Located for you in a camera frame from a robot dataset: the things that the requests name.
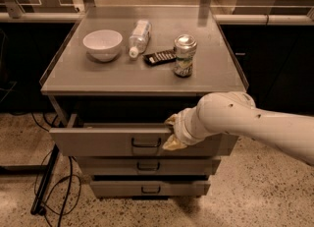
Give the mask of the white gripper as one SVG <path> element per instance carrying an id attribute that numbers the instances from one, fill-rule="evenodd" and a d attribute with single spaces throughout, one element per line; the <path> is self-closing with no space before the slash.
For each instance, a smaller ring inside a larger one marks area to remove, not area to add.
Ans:
<path id="1" fill-rule="evenodd" d="M 170 127 L 174 126 L 174 135 L 170 135 L 164 142 L 164 150 L 174 151 L 187 148 L 203 142 L 207 137 L 215 135 L 215 132 L 207 130 L 198 118 L 197 109 L 186 108 L 178 114 L 173 114 L 164 121 Z"/>

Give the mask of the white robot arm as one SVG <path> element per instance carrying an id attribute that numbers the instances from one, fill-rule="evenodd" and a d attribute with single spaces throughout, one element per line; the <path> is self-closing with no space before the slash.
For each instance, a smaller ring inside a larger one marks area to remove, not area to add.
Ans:
<path id="1" fill-rule="evenodd" d="M 241 91 L 204 95 L 193 108 L 172 115 L 173 133 L 165 150 L 183 149 L 205 138 L 229 134 L 262 142 L 310 166 L 314 165 L 314 118 L 259 109 Z"/>

